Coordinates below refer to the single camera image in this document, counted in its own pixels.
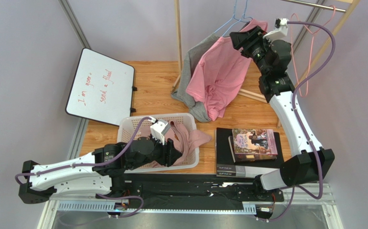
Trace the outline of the dusty pink t shirt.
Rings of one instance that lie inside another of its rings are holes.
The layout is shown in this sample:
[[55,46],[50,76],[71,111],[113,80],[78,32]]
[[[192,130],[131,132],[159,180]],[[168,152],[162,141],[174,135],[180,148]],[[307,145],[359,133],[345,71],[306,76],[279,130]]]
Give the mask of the dusty pink t shirt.
[[168,130],[166,138],[172,139],[174,147],[182,153],[182,156],[173,166],[182,165],[192,151],[212,140],[209,134],[201,130],[189,131],[184,124],[178,123],[176,120],[169,121],[169,124],[171,125],[171,129]]

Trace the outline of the bright pink t shirt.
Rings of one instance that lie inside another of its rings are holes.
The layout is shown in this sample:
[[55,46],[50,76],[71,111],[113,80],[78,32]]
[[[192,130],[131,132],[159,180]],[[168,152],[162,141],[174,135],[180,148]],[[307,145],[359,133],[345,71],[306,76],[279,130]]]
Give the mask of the bright pink t shirt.
[[231,39],[219,37],[201,56],[185,89],[195,104],[190,113],[202,123],[222,118],[237,96],[251,60],[233,48]]

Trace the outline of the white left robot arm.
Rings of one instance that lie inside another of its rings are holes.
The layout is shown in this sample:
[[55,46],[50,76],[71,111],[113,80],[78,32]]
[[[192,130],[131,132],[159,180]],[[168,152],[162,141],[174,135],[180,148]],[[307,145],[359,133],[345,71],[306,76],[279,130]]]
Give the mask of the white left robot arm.
[[124,173],[156,162],[170,167],[183,154],[172,139],[162,143],[140,137],[128,143],[107,144],[84,156],[60,163],[41,165],[32,160],[23,163],[15,176],[18,196],[25,204],[43,203],[52,197],[93,195],[95,198],[120,198],[128,195]]

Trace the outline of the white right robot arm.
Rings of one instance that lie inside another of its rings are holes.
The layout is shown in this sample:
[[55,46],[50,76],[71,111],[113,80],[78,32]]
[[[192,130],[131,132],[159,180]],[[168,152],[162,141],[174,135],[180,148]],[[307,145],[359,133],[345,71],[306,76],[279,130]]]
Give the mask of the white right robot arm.
[[259,68],[260,91],[277,114],[292,153],[279,169],[257,179],[265,190],[322,182],[335,159],[334,152],[322,146],[300,111],[295,87],[286,72],[292,60],[291,44],[269,36],[259,26],[230,33],[233,48]]

